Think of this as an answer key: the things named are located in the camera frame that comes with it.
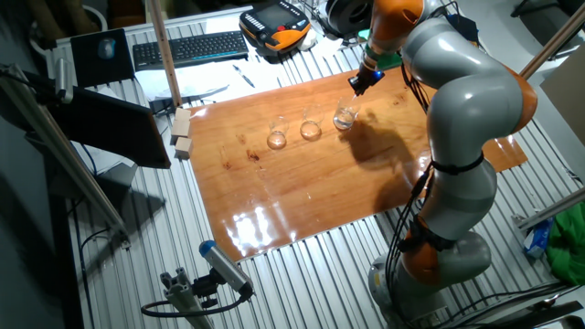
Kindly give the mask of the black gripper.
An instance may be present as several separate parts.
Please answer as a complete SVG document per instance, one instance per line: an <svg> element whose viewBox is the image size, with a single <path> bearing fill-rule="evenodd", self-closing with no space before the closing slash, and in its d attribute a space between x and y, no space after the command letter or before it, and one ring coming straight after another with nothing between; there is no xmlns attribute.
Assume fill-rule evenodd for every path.
<svg viewBox="0 0 585 329"><path fill-rule="evenodd" d="M361 96L367 88L377 84L385 77L383 70L372 69L366 64L361 64L357 76L348 79L351 88L356 96Z"/></svg>

